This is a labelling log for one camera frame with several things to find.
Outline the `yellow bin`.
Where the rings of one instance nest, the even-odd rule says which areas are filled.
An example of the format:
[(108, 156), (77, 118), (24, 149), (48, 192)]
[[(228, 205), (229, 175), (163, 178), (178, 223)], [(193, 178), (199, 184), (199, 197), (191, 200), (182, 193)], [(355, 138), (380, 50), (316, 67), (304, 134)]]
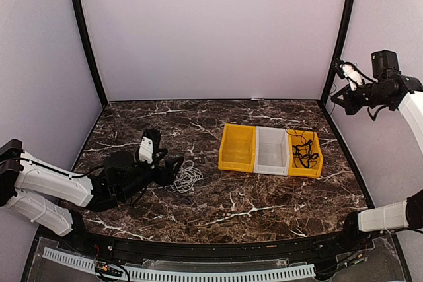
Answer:
[(256, 127), (225, 124), (219, 148), (218, 168), (235, 172), (254, 172)]
[(323, 168), (318, 135), (315, 131), (287, 129), (289, 148), (289, 176), (319, 178)]

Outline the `white translucent bin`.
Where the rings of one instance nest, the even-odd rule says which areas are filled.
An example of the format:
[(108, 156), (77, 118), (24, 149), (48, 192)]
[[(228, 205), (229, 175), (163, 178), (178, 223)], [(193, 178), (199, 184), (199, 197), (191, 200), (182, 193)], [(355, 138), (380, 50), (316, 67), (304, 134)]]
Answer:
[(256, 126), (254, 173), (287, 176), (290, 162), (285, 129)]

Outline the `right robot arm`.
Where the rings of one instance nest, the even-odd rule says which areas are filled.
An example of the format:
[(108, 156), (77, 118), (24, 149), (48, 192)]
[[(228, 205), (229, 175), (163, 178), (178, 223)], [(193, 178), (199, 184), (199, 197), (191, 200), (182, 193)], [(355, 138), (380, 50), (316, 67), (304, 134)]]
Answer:
[[(368, 77), (352, 62), (336, 58), (331, 69), (347, 84), (330, 98), (331, 102), (349, 116), (365, 108), (373, 121), (381, 110), (398, 112), (422, 150), (421, 81), (402, 74), (394, 51), (373, 52), (371, 68), (373, 77)], [(363, 234), (402, 230), (422, 232), (422, 190), (398, 203), (349, 214), (337, 245), (350, 252), (362, 242)]]

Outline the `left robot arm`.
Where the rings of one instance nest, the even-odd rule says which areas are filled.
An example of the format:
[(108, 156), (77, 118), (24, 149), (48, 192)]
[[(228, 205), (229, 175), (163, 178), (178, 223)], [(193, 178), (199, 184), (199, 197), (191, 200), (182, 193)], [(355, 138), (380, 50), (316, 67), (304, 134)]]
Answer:
[(23, 149), (22, 141), (12, 139), (1, 146), (1, 206), (58, 236), (67, 236), (76, 251), (87, 253), (93, 248), (93, 238), (85, 232), (82, 216), (47, 197), (93, 212), (113, 209), (152, 182), (168, 186), (176, 180), (184, 157), (166, 160), (161, 166), (166, 154), (166, 149), (155, 150), (142, 142), (136, 154), (112, 153), (100, 166), (78, 174), (37, 159)]

